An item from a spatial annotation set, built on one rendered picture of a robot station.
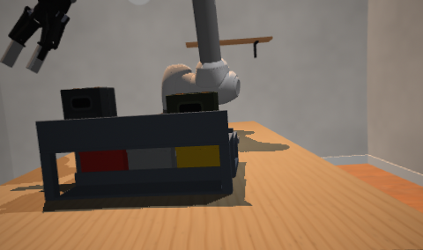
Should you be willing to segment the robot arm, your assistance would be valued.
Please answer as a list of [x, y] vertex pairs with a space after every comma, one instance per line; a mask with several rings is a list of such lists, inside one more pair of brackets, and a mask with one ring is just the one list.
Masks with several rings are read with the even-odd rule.
[[222, 105], [240, 93], [240, 79], [221, 59], [215, 0], [192, 0], [192, 4], [200, 62], [196, 74], [183, 64], [167, 67], [161, 84], [162, 114], [167, 114], [166, 95], [218, 92], [219, 105]]

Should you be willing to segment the yellow bin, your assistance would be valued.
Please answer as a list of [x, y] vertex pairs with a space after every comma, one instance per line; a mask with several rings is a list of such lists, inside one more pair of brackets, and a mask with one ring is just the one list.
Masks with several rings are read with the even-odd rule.
[[175, 147], [177, 168], [220, 166], [219, 146]]

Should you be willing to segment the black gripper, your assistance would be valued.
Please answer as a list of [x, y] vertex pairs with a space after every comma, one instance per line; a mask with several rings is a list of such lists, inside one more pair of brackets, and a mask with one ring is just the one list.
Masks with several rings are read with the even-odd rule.
[[70, 20], [66, 15], [70, 7], [71, 0], [38, 0], [34, 8], [26, 6], [23, 14], [8, 35], [11, 38], [11, 43], [0, 63], [12, 68], [21, 50], [26, 47], [24, 44], [39, 28], [42, 28], [41, 40], [37, 42], [39, 45], [26, 66], [34, 73], [38, 73], [48, 52], [51, 49], [56, 50], [58, 48], [64, 28]]

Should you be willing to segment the dark grey shelf rack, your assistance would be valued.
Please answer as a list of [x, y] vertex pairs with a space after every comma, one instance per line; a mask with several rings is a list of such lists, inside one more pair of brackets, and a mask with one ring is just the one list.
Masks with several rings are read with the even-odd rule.
[[[233, 193], [237, 131], [227, 110], [36, 121], [45, 201]], [[81, 172], [79, 152], [219, 146], [220, 166]], [[60, 195], [56, 153], [75, 152], [76, 186]]]

